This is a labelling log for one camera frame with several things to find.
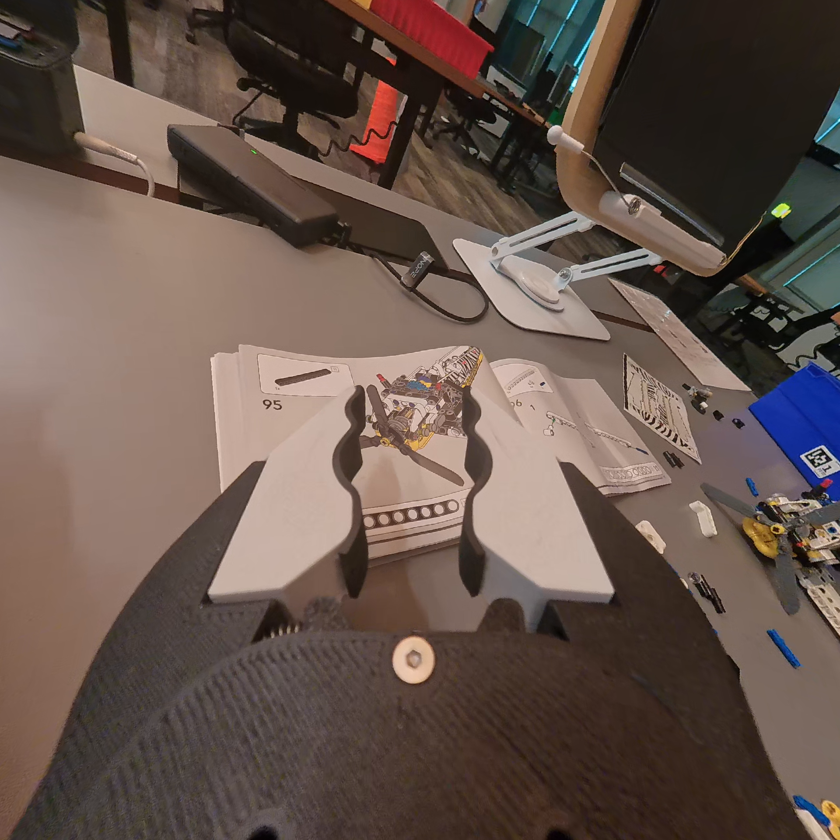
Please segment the long blue lego axle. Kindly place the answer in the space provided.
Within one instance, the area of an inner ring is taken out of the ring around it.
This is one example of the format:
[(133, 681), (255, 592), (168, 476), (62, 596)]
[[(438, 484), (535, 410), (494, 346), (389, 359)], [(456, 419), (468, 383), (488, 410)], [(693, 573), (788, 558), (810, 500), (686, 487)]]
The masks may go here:
[(800, 659), (798, 659), (798, 657), (794, 654), (793, 650), (791, 650), (790, 646), (777, 630), (773, 628), (768, 629), (766, 634), (793, 669), (800, 669), (802, 667)]

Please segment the lego plane model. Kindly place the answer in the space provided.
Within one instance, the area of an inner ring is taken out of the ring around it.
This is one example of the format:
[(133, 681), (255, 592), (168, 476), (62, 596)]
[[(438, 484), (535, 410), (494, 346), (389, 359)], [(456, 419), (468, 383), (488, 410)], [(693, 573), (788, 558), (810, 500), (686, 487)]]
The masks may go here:
[(838, 637), (839, 506), (826, 489), (814, 486), (798, 499), (775, 494), (751, 502), (707, 483), (700, 489), (741, 517), (741, 531), (763, 562), (785, 613), (797, 614), (805, 599)]

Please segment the black power adapter brick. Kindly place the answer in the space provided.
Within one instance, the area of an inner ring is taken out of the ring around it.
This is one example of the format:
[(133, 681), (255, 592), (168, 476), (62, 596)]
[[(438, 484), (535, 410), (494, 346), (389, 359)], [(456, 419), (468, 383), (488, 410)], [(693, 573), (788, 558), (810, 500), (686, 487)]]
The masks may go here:
[(314, 245), (340, 231), (339, 214), (327, 201), (230, 129), (170, 124), (166, 141), (181, 173), (289, 244)]

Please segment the blue plastic bin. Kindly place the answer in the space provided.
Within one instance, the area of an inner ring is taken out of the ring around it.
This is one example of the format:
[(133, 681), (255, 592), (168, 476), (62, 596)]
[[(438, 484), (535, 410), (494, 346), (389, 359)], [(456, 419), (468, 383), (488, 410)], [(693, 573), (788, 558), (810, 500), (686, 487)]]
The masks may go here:
[(749, 408), (805, 481), (839, 500), (839, 380), (810, 363)]

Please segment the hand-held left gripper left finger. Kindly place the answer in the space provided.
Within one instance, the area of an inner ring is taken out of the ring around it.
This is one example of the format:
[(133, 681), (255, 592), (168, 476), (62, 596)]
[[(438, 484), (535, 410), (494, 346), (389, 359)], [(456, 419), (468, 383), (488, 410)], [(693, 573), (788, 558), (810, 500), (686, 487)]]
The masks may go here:
[(364, 426), (354, 385), (270, 453), (208, 588), (212, 603), (360, 595), (369, 548), (353, 480)]

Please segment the wooden desk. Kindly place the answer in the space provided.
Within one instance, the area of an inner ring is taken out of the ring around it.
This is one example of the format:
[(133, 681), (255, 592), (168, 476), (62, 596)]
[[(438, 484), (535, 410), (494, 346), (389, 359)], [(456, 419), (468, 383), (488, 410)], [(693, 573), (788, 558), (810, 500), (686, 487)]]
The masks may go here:
[(329, 5), (358, 25), (364, 33), (361, 42), (351, 43), (348, 62), (406, 95), (402, 116), (396, 124), (392, 143), (381, 167), (378, 186), (392, 189), (412, 141), (421, 108), (426, 109), (421, 125), (424, 132), (446, 87), (456, 87), (476, 98), (498, 102), (508, 110), (506, 118), (514, 123), (528, 123), (538, 130), (548, 128), (539, 115), (506, 98), (484, 80), (471, 79), (448, 65), (372, 11), (351, 1), (329, 1)]

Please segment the white tablet stand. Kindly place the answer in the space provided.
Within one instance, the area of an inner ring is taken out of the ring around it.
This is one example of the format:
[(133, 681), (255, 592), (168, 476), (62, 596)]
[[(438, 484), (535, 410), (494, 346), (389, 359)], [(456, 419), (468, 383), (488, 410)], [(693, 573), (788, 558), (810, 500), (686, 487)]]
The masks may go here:
[[(636, 248), (558, 270), (523, 256), (596, 225), (627, 238)], [(715, 274), (728, 261), (717, 246), (694, 238), (656, 207), (614, 187), (589, 213), (568, 212), (500, 238), (492, 246), (455, 238), (453, 247), (493, 307), (513, 326), (598, 341), (608, 341), (610, 333), (573, 290), (577, 281), (654, 266), (663, 257), (696, 274), (702, 270)]]

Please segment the black office chair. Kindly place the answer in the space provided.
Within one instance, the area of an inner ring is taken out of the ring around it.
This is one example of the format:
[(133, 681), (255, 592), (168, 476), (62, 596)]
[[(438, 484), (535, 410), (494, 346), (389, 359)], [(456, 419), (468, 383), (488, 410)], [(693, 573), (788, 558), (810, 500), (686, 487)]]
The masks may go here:
[[(316, 147), (299, 134), (299, 117), (306, 113), (329, 122), (357, 113), (358, 89), (344, 77), (356, 43), (354, 30), (354, 21), (327, 2), (224, 2), (225, 43), (245, 72), (237, 88), (256, 91), (232, 124), (318, 160)], [(280, 122), (245, 117), (263, 95), (282, 104)]]
[(477, 122), (495, 122), (498, 110), (493, 101), (474, 97), (459, 87), (446, 87), (444, 97), (454, 108), (460, 121), (436, 120), (432, 128), (432, 141), (437, 141), (442, 134), (451, 134), (454, 138), (464, 141), (465, 150), (469, 155), (480, 157), (480, 149), (474, 142), (470, 130)]

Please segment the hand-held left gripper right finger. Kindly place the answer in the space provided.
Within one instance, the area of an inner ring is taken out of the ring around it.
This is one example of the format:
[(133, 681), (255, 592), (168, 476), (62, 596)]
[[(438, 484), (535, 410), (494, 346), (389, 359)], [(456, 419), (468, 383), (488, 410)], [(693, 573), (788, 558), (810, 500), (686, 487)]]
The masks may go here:
[(551, 449), (471, 387), (462, 422), (472, 487), (458, 572), (468, 594), (513, 600), (526, 627), (539, 624), (549, 602), (609, 603), (613, 583)]

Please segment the tablet in pale case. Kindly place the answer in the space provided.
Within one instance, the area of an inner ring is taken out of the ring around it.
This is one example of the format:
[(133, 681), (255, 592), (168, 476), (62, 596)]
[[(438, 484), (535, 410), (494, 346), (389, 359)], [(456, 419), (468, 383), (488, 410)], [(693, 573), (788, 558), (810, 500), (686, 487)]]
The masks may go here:
[(566, 204), (717, 274), (811, 146), (838, 91), (838, 1), (604, 2), (563, 117)]

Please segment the red fabric box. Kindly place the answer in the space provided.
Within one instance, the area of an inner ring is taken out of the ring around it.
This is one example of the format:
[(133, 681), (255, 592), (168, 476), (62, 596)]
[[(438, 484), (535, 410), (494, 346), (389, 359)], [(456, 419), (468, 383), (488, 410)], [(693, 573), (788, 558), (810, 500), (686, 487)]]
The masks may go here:
[(372, 1), (370, 10), (443, 62), (475, 78), (494, 46), (435, 1)]

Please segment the black lego pin assembly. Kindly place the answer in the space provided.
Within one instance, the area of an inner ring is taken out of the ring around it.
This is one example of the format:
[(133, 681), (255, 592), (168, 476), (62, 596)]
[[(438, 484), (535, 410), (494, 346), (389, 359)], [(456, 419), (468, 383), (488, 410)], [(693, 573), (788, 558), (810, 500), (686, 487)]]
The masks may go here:
[(714, 587), (708, 582), (707, 578), (700, 573), (689, 573), (689, 581), (696, 587), (701, 597), (709, 601), (717, 614), (725, 614), (726, 608)]

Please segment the black white sticker sheet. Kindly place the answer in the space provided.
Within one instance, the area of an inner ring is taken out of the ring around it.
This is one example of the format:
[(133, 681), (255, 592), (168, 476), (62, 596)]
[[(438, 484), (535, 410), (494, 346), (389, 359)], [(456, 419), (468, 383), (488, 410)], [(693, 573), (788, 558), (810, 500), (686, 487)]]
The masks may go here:
[(702, 463), (683, 399), (626, 353), (623, 355), (623, 404), (626, 413), (699, 465)]

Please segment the white printed paper sheet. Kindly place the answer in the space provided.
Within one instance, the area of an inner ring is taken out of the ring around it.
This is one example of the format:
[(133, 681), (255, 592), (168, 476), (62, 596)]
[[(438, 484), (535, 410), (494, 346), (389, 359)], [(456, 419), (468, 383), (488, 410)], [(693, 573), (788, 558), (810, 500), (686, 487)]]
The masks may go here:
[(620, 280), (613, 287), (693, 375), (711, 389), (750, 392), (729, 368), (655, 295)]

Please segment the open lego instruction booklet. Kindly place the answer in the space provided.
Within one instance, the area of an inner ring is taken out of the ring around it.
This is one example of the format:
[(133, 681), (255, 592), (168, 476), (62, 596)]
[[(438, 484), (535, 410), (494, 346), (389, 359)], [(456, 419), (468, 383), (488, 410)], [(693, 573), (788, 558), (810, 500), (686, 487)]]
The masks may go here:
[(241, 344), (211, 359), (220, 487), (262, 460), (330, 399), (373, 386), (388, 428), (365, 395), (360, 494), (372, 561), (457, 539), (467, 492), (462, 390), (485, 392), (561, 462), (605, 496), (653, 489), (670, 477), (628, 418), (590, 379), (526, 360), (489, 362), (476, 346), (336, 358)]

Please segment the black power station with display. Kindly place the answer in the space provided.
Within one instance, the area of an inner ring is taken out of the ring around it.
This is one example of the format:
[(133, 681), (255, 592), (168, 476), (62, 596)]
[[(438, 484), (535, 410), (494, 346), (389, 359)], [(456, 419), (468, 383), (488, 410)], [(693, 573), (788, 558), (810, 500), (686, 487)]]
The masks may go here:
[(42, 154), (78, 151), (85, 130), (73, 55), (70, 1), (1, 2), (2, 141)]

